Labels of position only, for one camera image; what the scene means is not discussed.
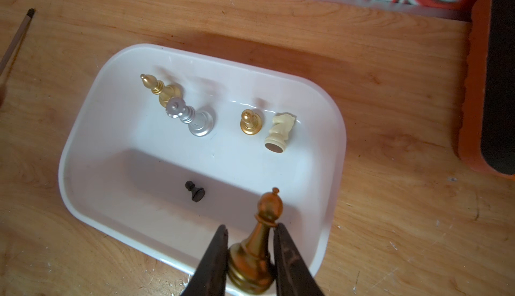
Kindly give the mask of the silver chess piece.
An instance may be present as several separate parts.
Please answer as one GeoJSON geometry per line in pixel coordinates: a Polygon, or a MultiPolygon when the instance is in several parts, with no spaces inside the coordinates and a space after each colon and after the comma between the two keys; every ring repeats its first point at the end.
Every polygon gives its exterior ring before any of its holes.
{"type": "Polygon", "coordinates": [[[171,98],[165,106],[165,111],[173,119],[179,119],[187,124],[192,135],[202,137],[208,135],[214,128],[214,118],[205,110],[195,110],[187,105],[180,97],[171,98]]]}

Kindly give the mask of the black tool case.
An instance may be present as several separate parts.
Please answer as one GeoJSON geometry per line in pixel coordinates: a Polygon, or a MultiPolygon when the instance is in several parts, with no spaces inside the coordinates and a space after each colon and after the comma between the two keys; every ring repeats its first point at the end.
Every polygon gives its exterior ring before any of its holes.
{"type": "Polygon", "coordinates": [[[514,0],[477,0],[471,17],[458,154],[514,179],[514,0]]]}

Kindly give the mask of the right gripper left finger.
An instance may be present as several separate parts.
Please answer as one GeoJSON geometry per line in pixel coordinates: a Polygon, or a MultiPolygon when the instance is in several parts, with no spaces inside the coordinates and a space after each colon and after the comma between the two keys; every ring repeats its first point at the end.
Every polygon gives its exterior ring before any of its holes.
{"type": "Polygon", "coordinates": [[[220,225],[214,234],[193,278],[181,296],[225,295],[228,260],[228,231],[220,225]]]}

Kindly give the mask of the cream knight chess piece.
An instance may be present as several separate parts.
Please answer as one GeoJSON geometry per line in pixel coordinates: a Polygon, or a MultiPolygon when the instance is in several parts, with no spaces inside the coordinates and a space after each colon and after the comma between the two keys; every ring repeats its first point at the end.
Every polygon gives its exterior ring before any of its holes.
{"type": "Polygon", "coordinates": [[[265,138],[265,147],[274,153],[283,153],[295,121],[296,118],[288,113],[276,115],[272,119],[269,135],[265,138]]]}

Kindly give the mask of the gold bishop chess piece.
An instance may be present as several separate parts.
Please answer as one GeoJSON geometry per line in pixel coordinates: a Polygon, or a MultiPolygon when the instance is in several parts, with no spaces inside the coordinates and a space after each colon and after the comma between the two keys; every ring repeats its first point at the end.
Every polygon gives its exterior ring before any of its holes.
{"type": "Polygon", "coordinates": [[[158,96],[159,103],[164,108],[166,108],[171,98],[182,98],[182,91],[176,85],[165,85],[163,81],[150,74],[141,74],[140,78],[143,85],[158,96]]]}

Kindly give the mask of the white plastic storage box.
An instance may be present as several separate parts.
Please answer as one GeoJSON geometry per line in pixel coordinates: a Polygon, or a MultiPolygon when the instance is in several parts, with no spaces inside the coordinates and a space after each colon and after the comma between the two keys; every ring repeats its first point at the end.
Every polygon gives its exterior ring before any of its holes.
{"type": "Polygon", "coordinates": [[[101,68],[62,152],[58,182],[84,223],[172,267],[194,273],[220,225],[229,243],[256,225],[260,197],[277,187],[280,217],[312,274],[323,262],[337,203],[347,134],[324,89],[303,77],[159,45],[116,53],[101,68]],[[140,78],[176,85],[214,118],[206,136],[167,115],[140,78]],[[250,109],[257,135],[240,128],[250,109]],[[286,150],[265,147],[272,119],[296,118],[286,150]],[[185,187],[205,189],[193,202],[185,187]]]}

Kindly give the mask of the orange handled screwdriver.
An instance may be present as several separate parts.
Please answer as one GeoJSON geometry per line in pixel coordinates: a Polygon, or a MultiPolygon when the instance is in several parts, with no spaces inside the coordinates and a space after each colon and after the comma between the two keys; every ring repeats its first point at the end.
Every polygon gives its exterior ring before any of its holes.
{"type": "Polygon", "coordinates": [[[20,43],[21,38],[23,37],[24,33],[27,31],[28,26],[34,17],[35,12],[36,12],[36,9],[31,8],[26,13],[24,20],[21,22],[16,34],[14,35],[11,43],[9,44],[8,49],[6,50],[6,52],[4,53],[4,55],[2,57],[1,65],[0,65],[0,74],[2,74],[3,71],[5,70],[13,52],[15,51],[15,48],[20,43]]]}

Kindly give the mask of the gold and black pawn pair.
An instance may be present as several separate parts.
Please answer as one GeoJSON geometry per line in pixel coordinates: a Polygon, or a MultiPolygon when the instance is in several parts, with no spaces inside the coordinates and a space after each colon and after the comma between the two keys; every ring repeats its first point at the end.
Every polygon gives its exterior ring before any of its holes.
{"type": "Polygon", "coordinates": [[[228,277],[245,293],[263,294],[276,277],[276,269],[268,250],[269,234],[277,226],[283,212],[280,190],[275,187],[261,196],[257,203],[257,224],[241,242],[231,245],[228,256],[228,277]]]}

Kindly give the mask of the gold pawn chess piece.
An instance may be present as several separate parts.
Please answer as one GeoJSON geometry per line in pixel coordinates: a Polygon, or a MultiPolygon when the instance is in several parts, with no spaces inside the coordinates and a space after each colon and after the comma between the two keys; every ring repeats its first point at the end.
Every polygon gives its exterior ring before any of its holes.
{"type": "Polygon", "coordinates": [[[257,135],[262,129],[262,119],[258,113],[246,109],[241,114],[241,130],[247,135],[257,135]]]}

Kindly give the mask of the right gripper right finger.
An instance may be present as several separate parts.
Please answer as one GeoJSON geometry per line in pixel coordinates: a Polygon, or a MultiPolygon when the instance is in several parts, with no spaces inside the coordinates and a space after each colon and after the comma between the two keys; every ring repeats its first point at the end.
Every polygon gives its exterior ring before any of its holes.
{"type": "Polygon", "coordinates": [[[274,263],[278,296],[324,296],[300,255],[286,226],[274,229],[274,263]]]}

